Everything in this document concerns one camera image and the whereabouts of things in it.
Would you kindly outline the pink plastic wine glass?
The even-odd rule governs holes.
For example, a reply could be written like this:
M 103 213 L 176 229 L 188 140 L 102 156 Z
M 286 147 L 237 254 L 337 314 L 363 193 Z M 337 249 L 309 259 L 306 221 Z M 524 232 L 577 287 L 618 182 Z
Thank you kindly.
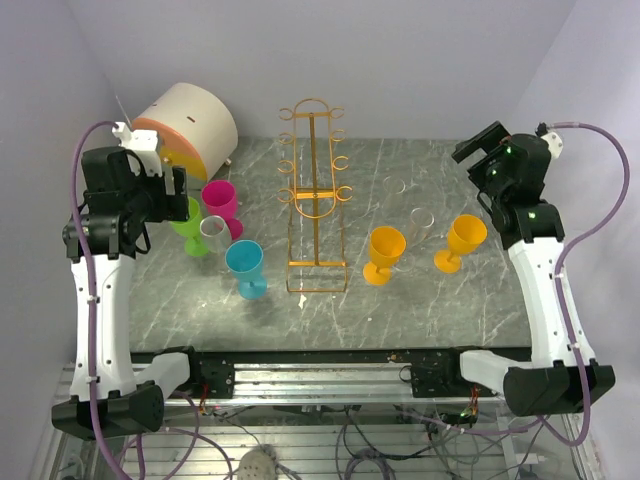
M 231 239 L 238 240 L 244 227 L 236 218 L 238 200 L 234 185 L 227 180 L 213 180 L 204 186 L 201 198 L 210 214 L 225 220 Z

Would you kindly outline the clear wine glass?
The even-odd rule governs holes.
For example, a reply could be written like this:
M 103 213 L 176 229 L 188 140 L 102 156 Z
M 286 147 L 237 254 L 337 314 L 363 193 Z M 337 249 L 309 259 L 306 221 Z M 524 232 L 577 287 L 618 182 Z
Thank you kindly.
M 394 199 L 404 193 L 406 184 L 402 178 L 390 175 L 383 180 L 383 188 L 386 198 Z
M 408 219 L 406 232 L 407 247 L 412 249 L 423 242 L 435 223 L 435 217 L 426 207 L 414 208 Z
M 223 254 L 232 244 L 227 222 L 218 215 L 210 215 L 200 222 L 200 235 L 207 249 L 214 254 Z

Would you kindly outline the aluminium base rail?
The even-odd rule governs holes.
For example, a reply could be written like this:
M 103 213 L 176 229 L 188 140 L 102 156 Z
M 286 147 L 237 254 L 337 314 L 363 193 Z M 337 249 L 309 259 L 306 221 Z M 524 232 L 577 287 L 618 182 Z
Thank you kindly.
M 232 394 L 222 398 L 209 390 L 214 406 L 420 404 L 443 401 L 464 404 L 470 389 L 438 393 L 426 388 L 422 398 L 408 382 L 407 364 L 237 364 Z

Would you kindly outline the green plastic wine glass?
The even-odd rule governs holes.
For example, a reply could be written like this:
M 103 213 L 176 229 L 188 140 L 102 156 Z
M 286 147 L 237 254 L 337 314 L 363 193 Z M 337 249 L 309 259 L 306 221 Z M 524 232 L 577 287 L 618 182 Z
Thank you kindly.
M 184 250 L 187 255 L 192 257 L 201 257 L 209 252 L 200 233 L 202 220 L 203 216 L 198 201 L 193 197 L 188 197 L 188 219 L 183 222 L 170 223 L 173 230 L 185 238 Z

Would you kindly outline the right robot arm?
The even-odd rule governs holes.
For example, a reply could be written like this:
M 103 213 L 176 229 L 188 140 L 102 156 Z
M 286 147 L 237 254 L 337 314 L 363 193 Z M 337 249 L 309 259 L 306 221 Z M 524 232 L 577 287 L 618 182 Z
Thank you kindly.
M 562 140 L 546 126 L 513 134 L 495 121 L 458 143 L 452 158 L 460 163 L 478 150 L 485 155 L 468 168 L 468 177 L 519 279 L 531 357 L 518 362 L 488 349 L 464 351 L 442 369 L 442 387 L 459 396 L 482 385 L 520 417 L 585 413 L 614 386 L 615 374 L 598 363 L 586 339 L 563 266 L 561 217 L 542 197 Z

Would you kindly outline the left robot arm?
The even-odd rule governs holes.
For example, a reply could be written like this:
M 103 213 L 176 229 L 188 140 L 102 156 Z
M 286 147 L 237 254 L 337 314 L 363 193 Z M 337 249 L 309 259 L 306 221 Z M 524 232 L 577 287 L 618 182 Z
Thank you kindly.
M 186 172 L 163 170 L 153 147 L 87 150 L 84 200 L 63 229 L 77 295 L 77 353 L 69 400 L 53 406 L 55 428 L 83 440 L 156 432 L 175 391 L 192 397 L 204 373 L 191 346 L 173 347 L 135 371 L 129 297 L 135 261 L 148 246 L 149 222 L 188 218 Z

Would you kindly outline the orange wine glass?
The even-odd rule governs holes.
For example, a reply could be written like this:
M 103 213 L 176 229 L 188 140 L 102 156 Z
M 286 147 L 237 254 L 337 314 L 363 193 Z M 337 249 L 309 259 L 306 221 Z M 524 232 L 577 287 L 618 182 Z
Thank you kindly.
M 363 277 L 371 285 L 382 286 L 392 277 L 392 267 L 407 247 L 404 235 L 394 227 L 375 228 L 369 240 L 369 261 L 363 267 Z
M 458 216 L 447 233 L 447 248 L 434 255 L 434 265 L 441 272 L 456 273 L 461 268 L 461 257 L 474 252 L 487 236 L 488 229 L 479 217 Z

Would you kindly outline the cream round drawer box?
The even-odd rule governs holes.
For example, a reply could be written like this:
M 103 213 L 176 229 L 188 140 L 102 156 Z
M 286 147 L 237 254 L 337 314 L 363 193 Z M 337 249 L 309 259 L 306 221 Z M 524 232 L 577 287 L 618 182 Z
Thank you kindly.
M 200 182 L 230 162 L 239 140 L 226 105 L 186 82 L 172 85 L 133 120 L 133 127 L 156 131 L 162 141 L 161 156 Z

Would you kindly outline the blue plastic wine glass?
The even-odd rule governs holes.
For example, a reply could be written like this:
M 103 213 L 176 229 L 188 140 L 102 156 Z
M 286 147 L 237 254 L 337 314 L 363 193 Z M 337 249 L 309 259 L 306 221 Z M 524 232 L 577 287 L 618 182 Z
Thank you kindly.
M 238 240 L 225 253 L 227 268 L 237 281 L 239 294 L 248 300 L 262 297 L 267 290 L 263 275 L 264 253 L 252 240 Z

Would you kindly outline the orange wine glass right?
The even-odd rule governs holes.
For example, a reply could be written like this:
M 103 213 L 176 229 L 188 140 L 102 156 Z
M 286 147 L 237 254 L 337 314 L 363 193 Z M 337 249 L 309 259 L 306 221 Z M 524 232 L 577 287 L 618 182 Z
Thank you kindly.
M 488 229 L 479 217 L 458 216 L 447 233 L 447 248 L 434 255 L 434 265 L 441 272 L 456 273 L 461 268 L 461 257 L 474 252 L 487 236 Z

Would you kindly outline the orange wine glass left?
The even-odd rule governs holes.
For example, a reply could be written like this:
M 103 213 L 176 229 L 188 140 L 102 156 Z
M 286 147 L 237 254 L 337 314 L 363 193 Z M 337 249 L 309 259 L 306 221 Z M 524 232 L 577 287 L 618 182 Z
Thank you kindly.
M 369 261 L 363 267 L 363 277 L 371 285 L 382 286 L 392 277 L 392 267 L 407 247 L 404 235 L 394 227 L 375 228 L 369 240 Z

